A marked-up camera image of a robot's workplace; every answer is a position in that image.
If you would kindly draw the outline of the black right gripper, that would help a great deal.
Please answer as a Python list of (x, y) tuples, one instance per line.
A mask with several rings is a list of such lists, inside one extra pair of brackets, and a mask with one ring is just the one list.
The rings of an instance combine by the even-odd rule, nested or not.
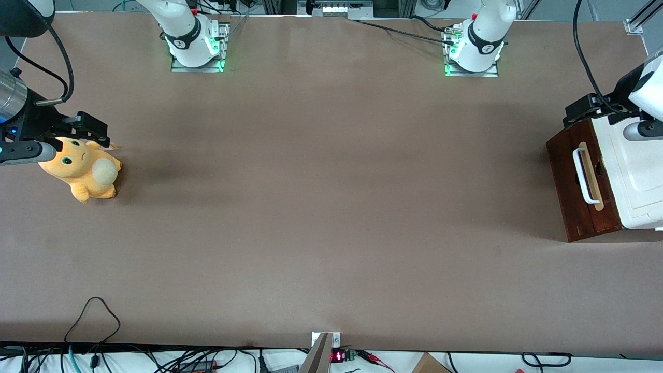
[(110, 149), (108, 125), (85, 111), (67, 117), (54, 106), (36, 106), (35, 92), (2, 93), (2, 156), (55, 156), (58, 137), (90, 149)]

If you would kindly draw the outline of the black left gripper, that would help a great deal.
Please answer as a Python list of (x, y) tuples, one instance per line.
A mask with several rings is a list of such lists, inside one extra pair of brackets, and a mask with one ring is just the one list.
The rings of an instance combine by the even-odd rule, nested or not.
[(608, 95), (611, 106), (617, 109), (618, 113), (611, 114), (612, 110), (599, 99), (597, 94), (587, 94), (566, 106), (566, 115), (563, 118), (564, 128), (570, 129), (583, 121), (601, 118), (610, 114), (608, 116), (610, 125), (615, 125), (627, 118), (639, 118), (642, 120), (642, 113), (639, 106), (632, 103), (628, 97), (636, 88), (637, 83), (639, 83), (643, 69), (644, 65), (639, 65), (637, 68), (623, 75), (616, 83), (613, 92)]

